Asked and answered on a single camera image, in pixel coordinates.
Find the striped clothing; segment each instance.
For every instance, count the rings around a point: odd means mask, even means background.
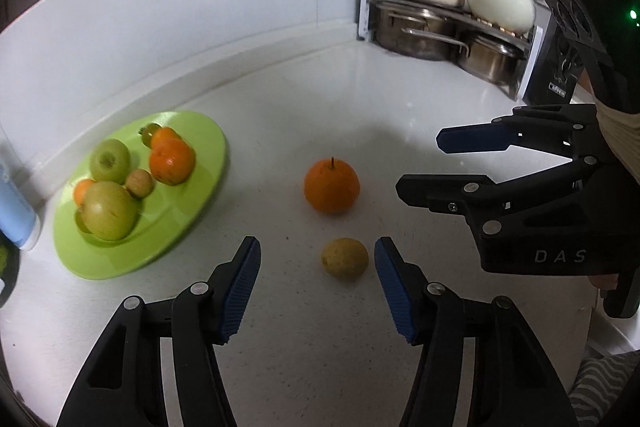
[[[640,351],[632,351],[580,363],[569,393],[579,427],[595,427],[602,420],[639,362]]]

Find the tangerine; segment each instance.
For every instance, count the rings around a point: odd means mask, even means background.
[[[195,151],[180,138],[164,140],[149,155],[151,175],[165,185],[179,185],[186,181],[195,165]]]
[[[171,127],[161,127],[160,129],[156,129],[154,133],[151,135],[151,140],[149,141],[149,145],[153,150],[156,147],[158,147],[163,141],[171,140],[175,138],[179,139],[180,136]]]
[[[342,160],[320,160],[306,173],[306,201],[325,214],[349,210],[359,193],[360,181],[356,172]]]
[[[80,206],[84,201],[84,195],[91,185],[95,183],[94,180],[85,178],[84,180],[80,180],[76,187],[74,187],[74,202],[77,206]]]

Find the white countertop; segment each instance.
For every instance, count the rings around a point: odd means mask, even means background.
[[[362,241],[370,256],[377,238],[391,236],[429,280],[463,298],[510,296],[568,386],[595,298],[586,278],[485,273],[463,217],[407,207],[394,188],[405,173],[486,173],[502,181],[559,164],[556,156],[517,148],[469,155],[437,149],[442,127],[484,123],[511,107],[497,88],[452,64],[362,42],[271,66],[187,103],[216,120],[228,139],[230,168],[219,193],[163,257],[98,282],[75,277],[58,261],[51,237],[56,202],[49,201],[42,237],[22,255],[17,285],[0,311],[14,387],[55,423],[125,297],[175,296],[228,261],[245,235],[260,240],[262,267],[239,333],[216,348],[240,426],[398,424],[420,349],[396,333],[372,263],[353,284],[324,273],[322,246],[344,236]],[[306,170],[332,155],[350,163],[362,185],[343,217],[316,213],[302,196]],[[467,406],[470,363],[466,357]],[[180,425],[176,397],[166,394],[171,425]]]

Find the metal screw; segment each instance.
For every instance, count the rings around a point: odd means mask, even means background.
[[[498,295],[495,298],[495,303],[497,304],[498,308],[502,308],[503,310],[508,310],[513,306],[513,301],[510,298],[505,297],[504,295]]]
[[[137,297],[127,297],[124,301],[124,307],[127,310],[135,310],[140,306],[140,299]]]
[[[447,289],[444,287],[443,284],[440,284],[439,282],[431,282],[427,285],[427,291],[431,295],[442,295],[444,292],[447,291]]]
[[[484,223],[484,225],[482,225],[482,231],[486,235],[494,235],[500,232],[500,230],[502,230],[502,225],[500,221],[496,221],[495,219],[487,221],[486,223]]]
[[[206,282],[196,282],[191,285],[191,293],[194,295],[202,295],[209,290],[209,285]]]

